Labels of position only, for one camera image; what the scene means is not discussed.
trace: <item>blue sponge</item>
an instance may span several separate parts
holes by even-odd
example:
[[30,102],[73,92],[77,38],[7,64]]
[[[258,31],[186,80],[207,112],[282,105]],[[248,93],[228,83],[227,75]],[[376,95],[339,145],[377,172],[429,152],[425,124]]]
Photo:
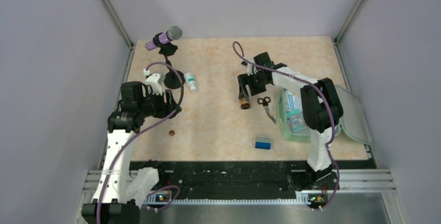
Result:
[[271,139],[265,137],[256,137],[255,146],[256,149],[271,149]]

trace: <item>beige tabletop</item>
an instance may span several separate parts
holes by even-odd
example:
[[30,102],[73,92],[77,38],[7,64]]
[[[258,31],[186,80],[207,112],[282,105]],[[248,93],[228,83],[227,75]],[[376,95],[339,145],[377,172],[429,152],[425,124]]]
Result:
[[[148,40],[138,40],[128,81],[145,81],[142,70],[151,62],[164,61],[159,49],[147,51]],[[269,96],[271,112],[277,116],[281,88],[268,85],[267,92],[251,97],[251,109],[241,110],[238,101],[237,75],[246,73],[232,49],[239,41],[250,59],[267,51],[274,63],[285,63],[294,71],[314,78],[331,78],[345,86],[329,36],[188,38],[173,41],[179,47],[170,61],[178,70],[191,72],[198,92],[185,85],[183,111],[174,119],[144,133],[137,140],[132,161],[281,161],[305,160],[309,143],[286,141],[280,126],[267,117],[257,98]],[[155,65],[151,72],[167,72]],[[173,90],[175,100],[180,90]],[[149,117],[143,128],[157,122]],[[256,137],[273,140],[270,150],[254,148]],[[365,147],[341,133],[331,146],[337,160],[365,160]]]

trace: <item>white wall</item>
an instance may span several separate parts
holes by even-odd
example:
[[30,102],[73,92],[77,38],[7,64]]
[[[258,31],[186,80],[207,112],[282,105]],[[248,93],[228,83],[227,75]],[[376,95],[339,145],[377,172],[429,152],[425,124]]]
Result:
[[411,223],[439,223],[441,0],[367,0],[343,43]]
[[127,47],[99,0],[0,0],[0,223],[71,223]]
[[130,37],[336,36],[356,0],[111,0]]

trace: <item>scissor handle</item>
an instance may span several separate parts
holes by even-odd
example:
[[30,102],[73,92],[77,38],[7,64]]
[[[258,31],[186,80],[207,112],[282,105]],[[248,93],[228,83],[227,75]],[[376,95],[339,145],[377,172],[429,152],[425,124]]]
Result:
[[265,105],[265,104],[268,105],[268,103],[271,103],[271,98],[270,97],[258,98],[257,103],[263,104],[263,105]]

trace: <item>container lid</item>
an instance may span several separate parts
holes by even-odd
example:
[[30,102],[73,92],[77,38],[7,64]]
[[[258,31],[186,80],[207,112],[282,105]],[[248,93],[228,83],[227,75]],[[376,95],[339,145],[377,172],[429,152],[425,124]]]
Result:
[[372,136],[360,100],[339,85],[335,86],[335,90],[343,107],[343,117],[340,119],[343,131],[357,142],[372,145]]

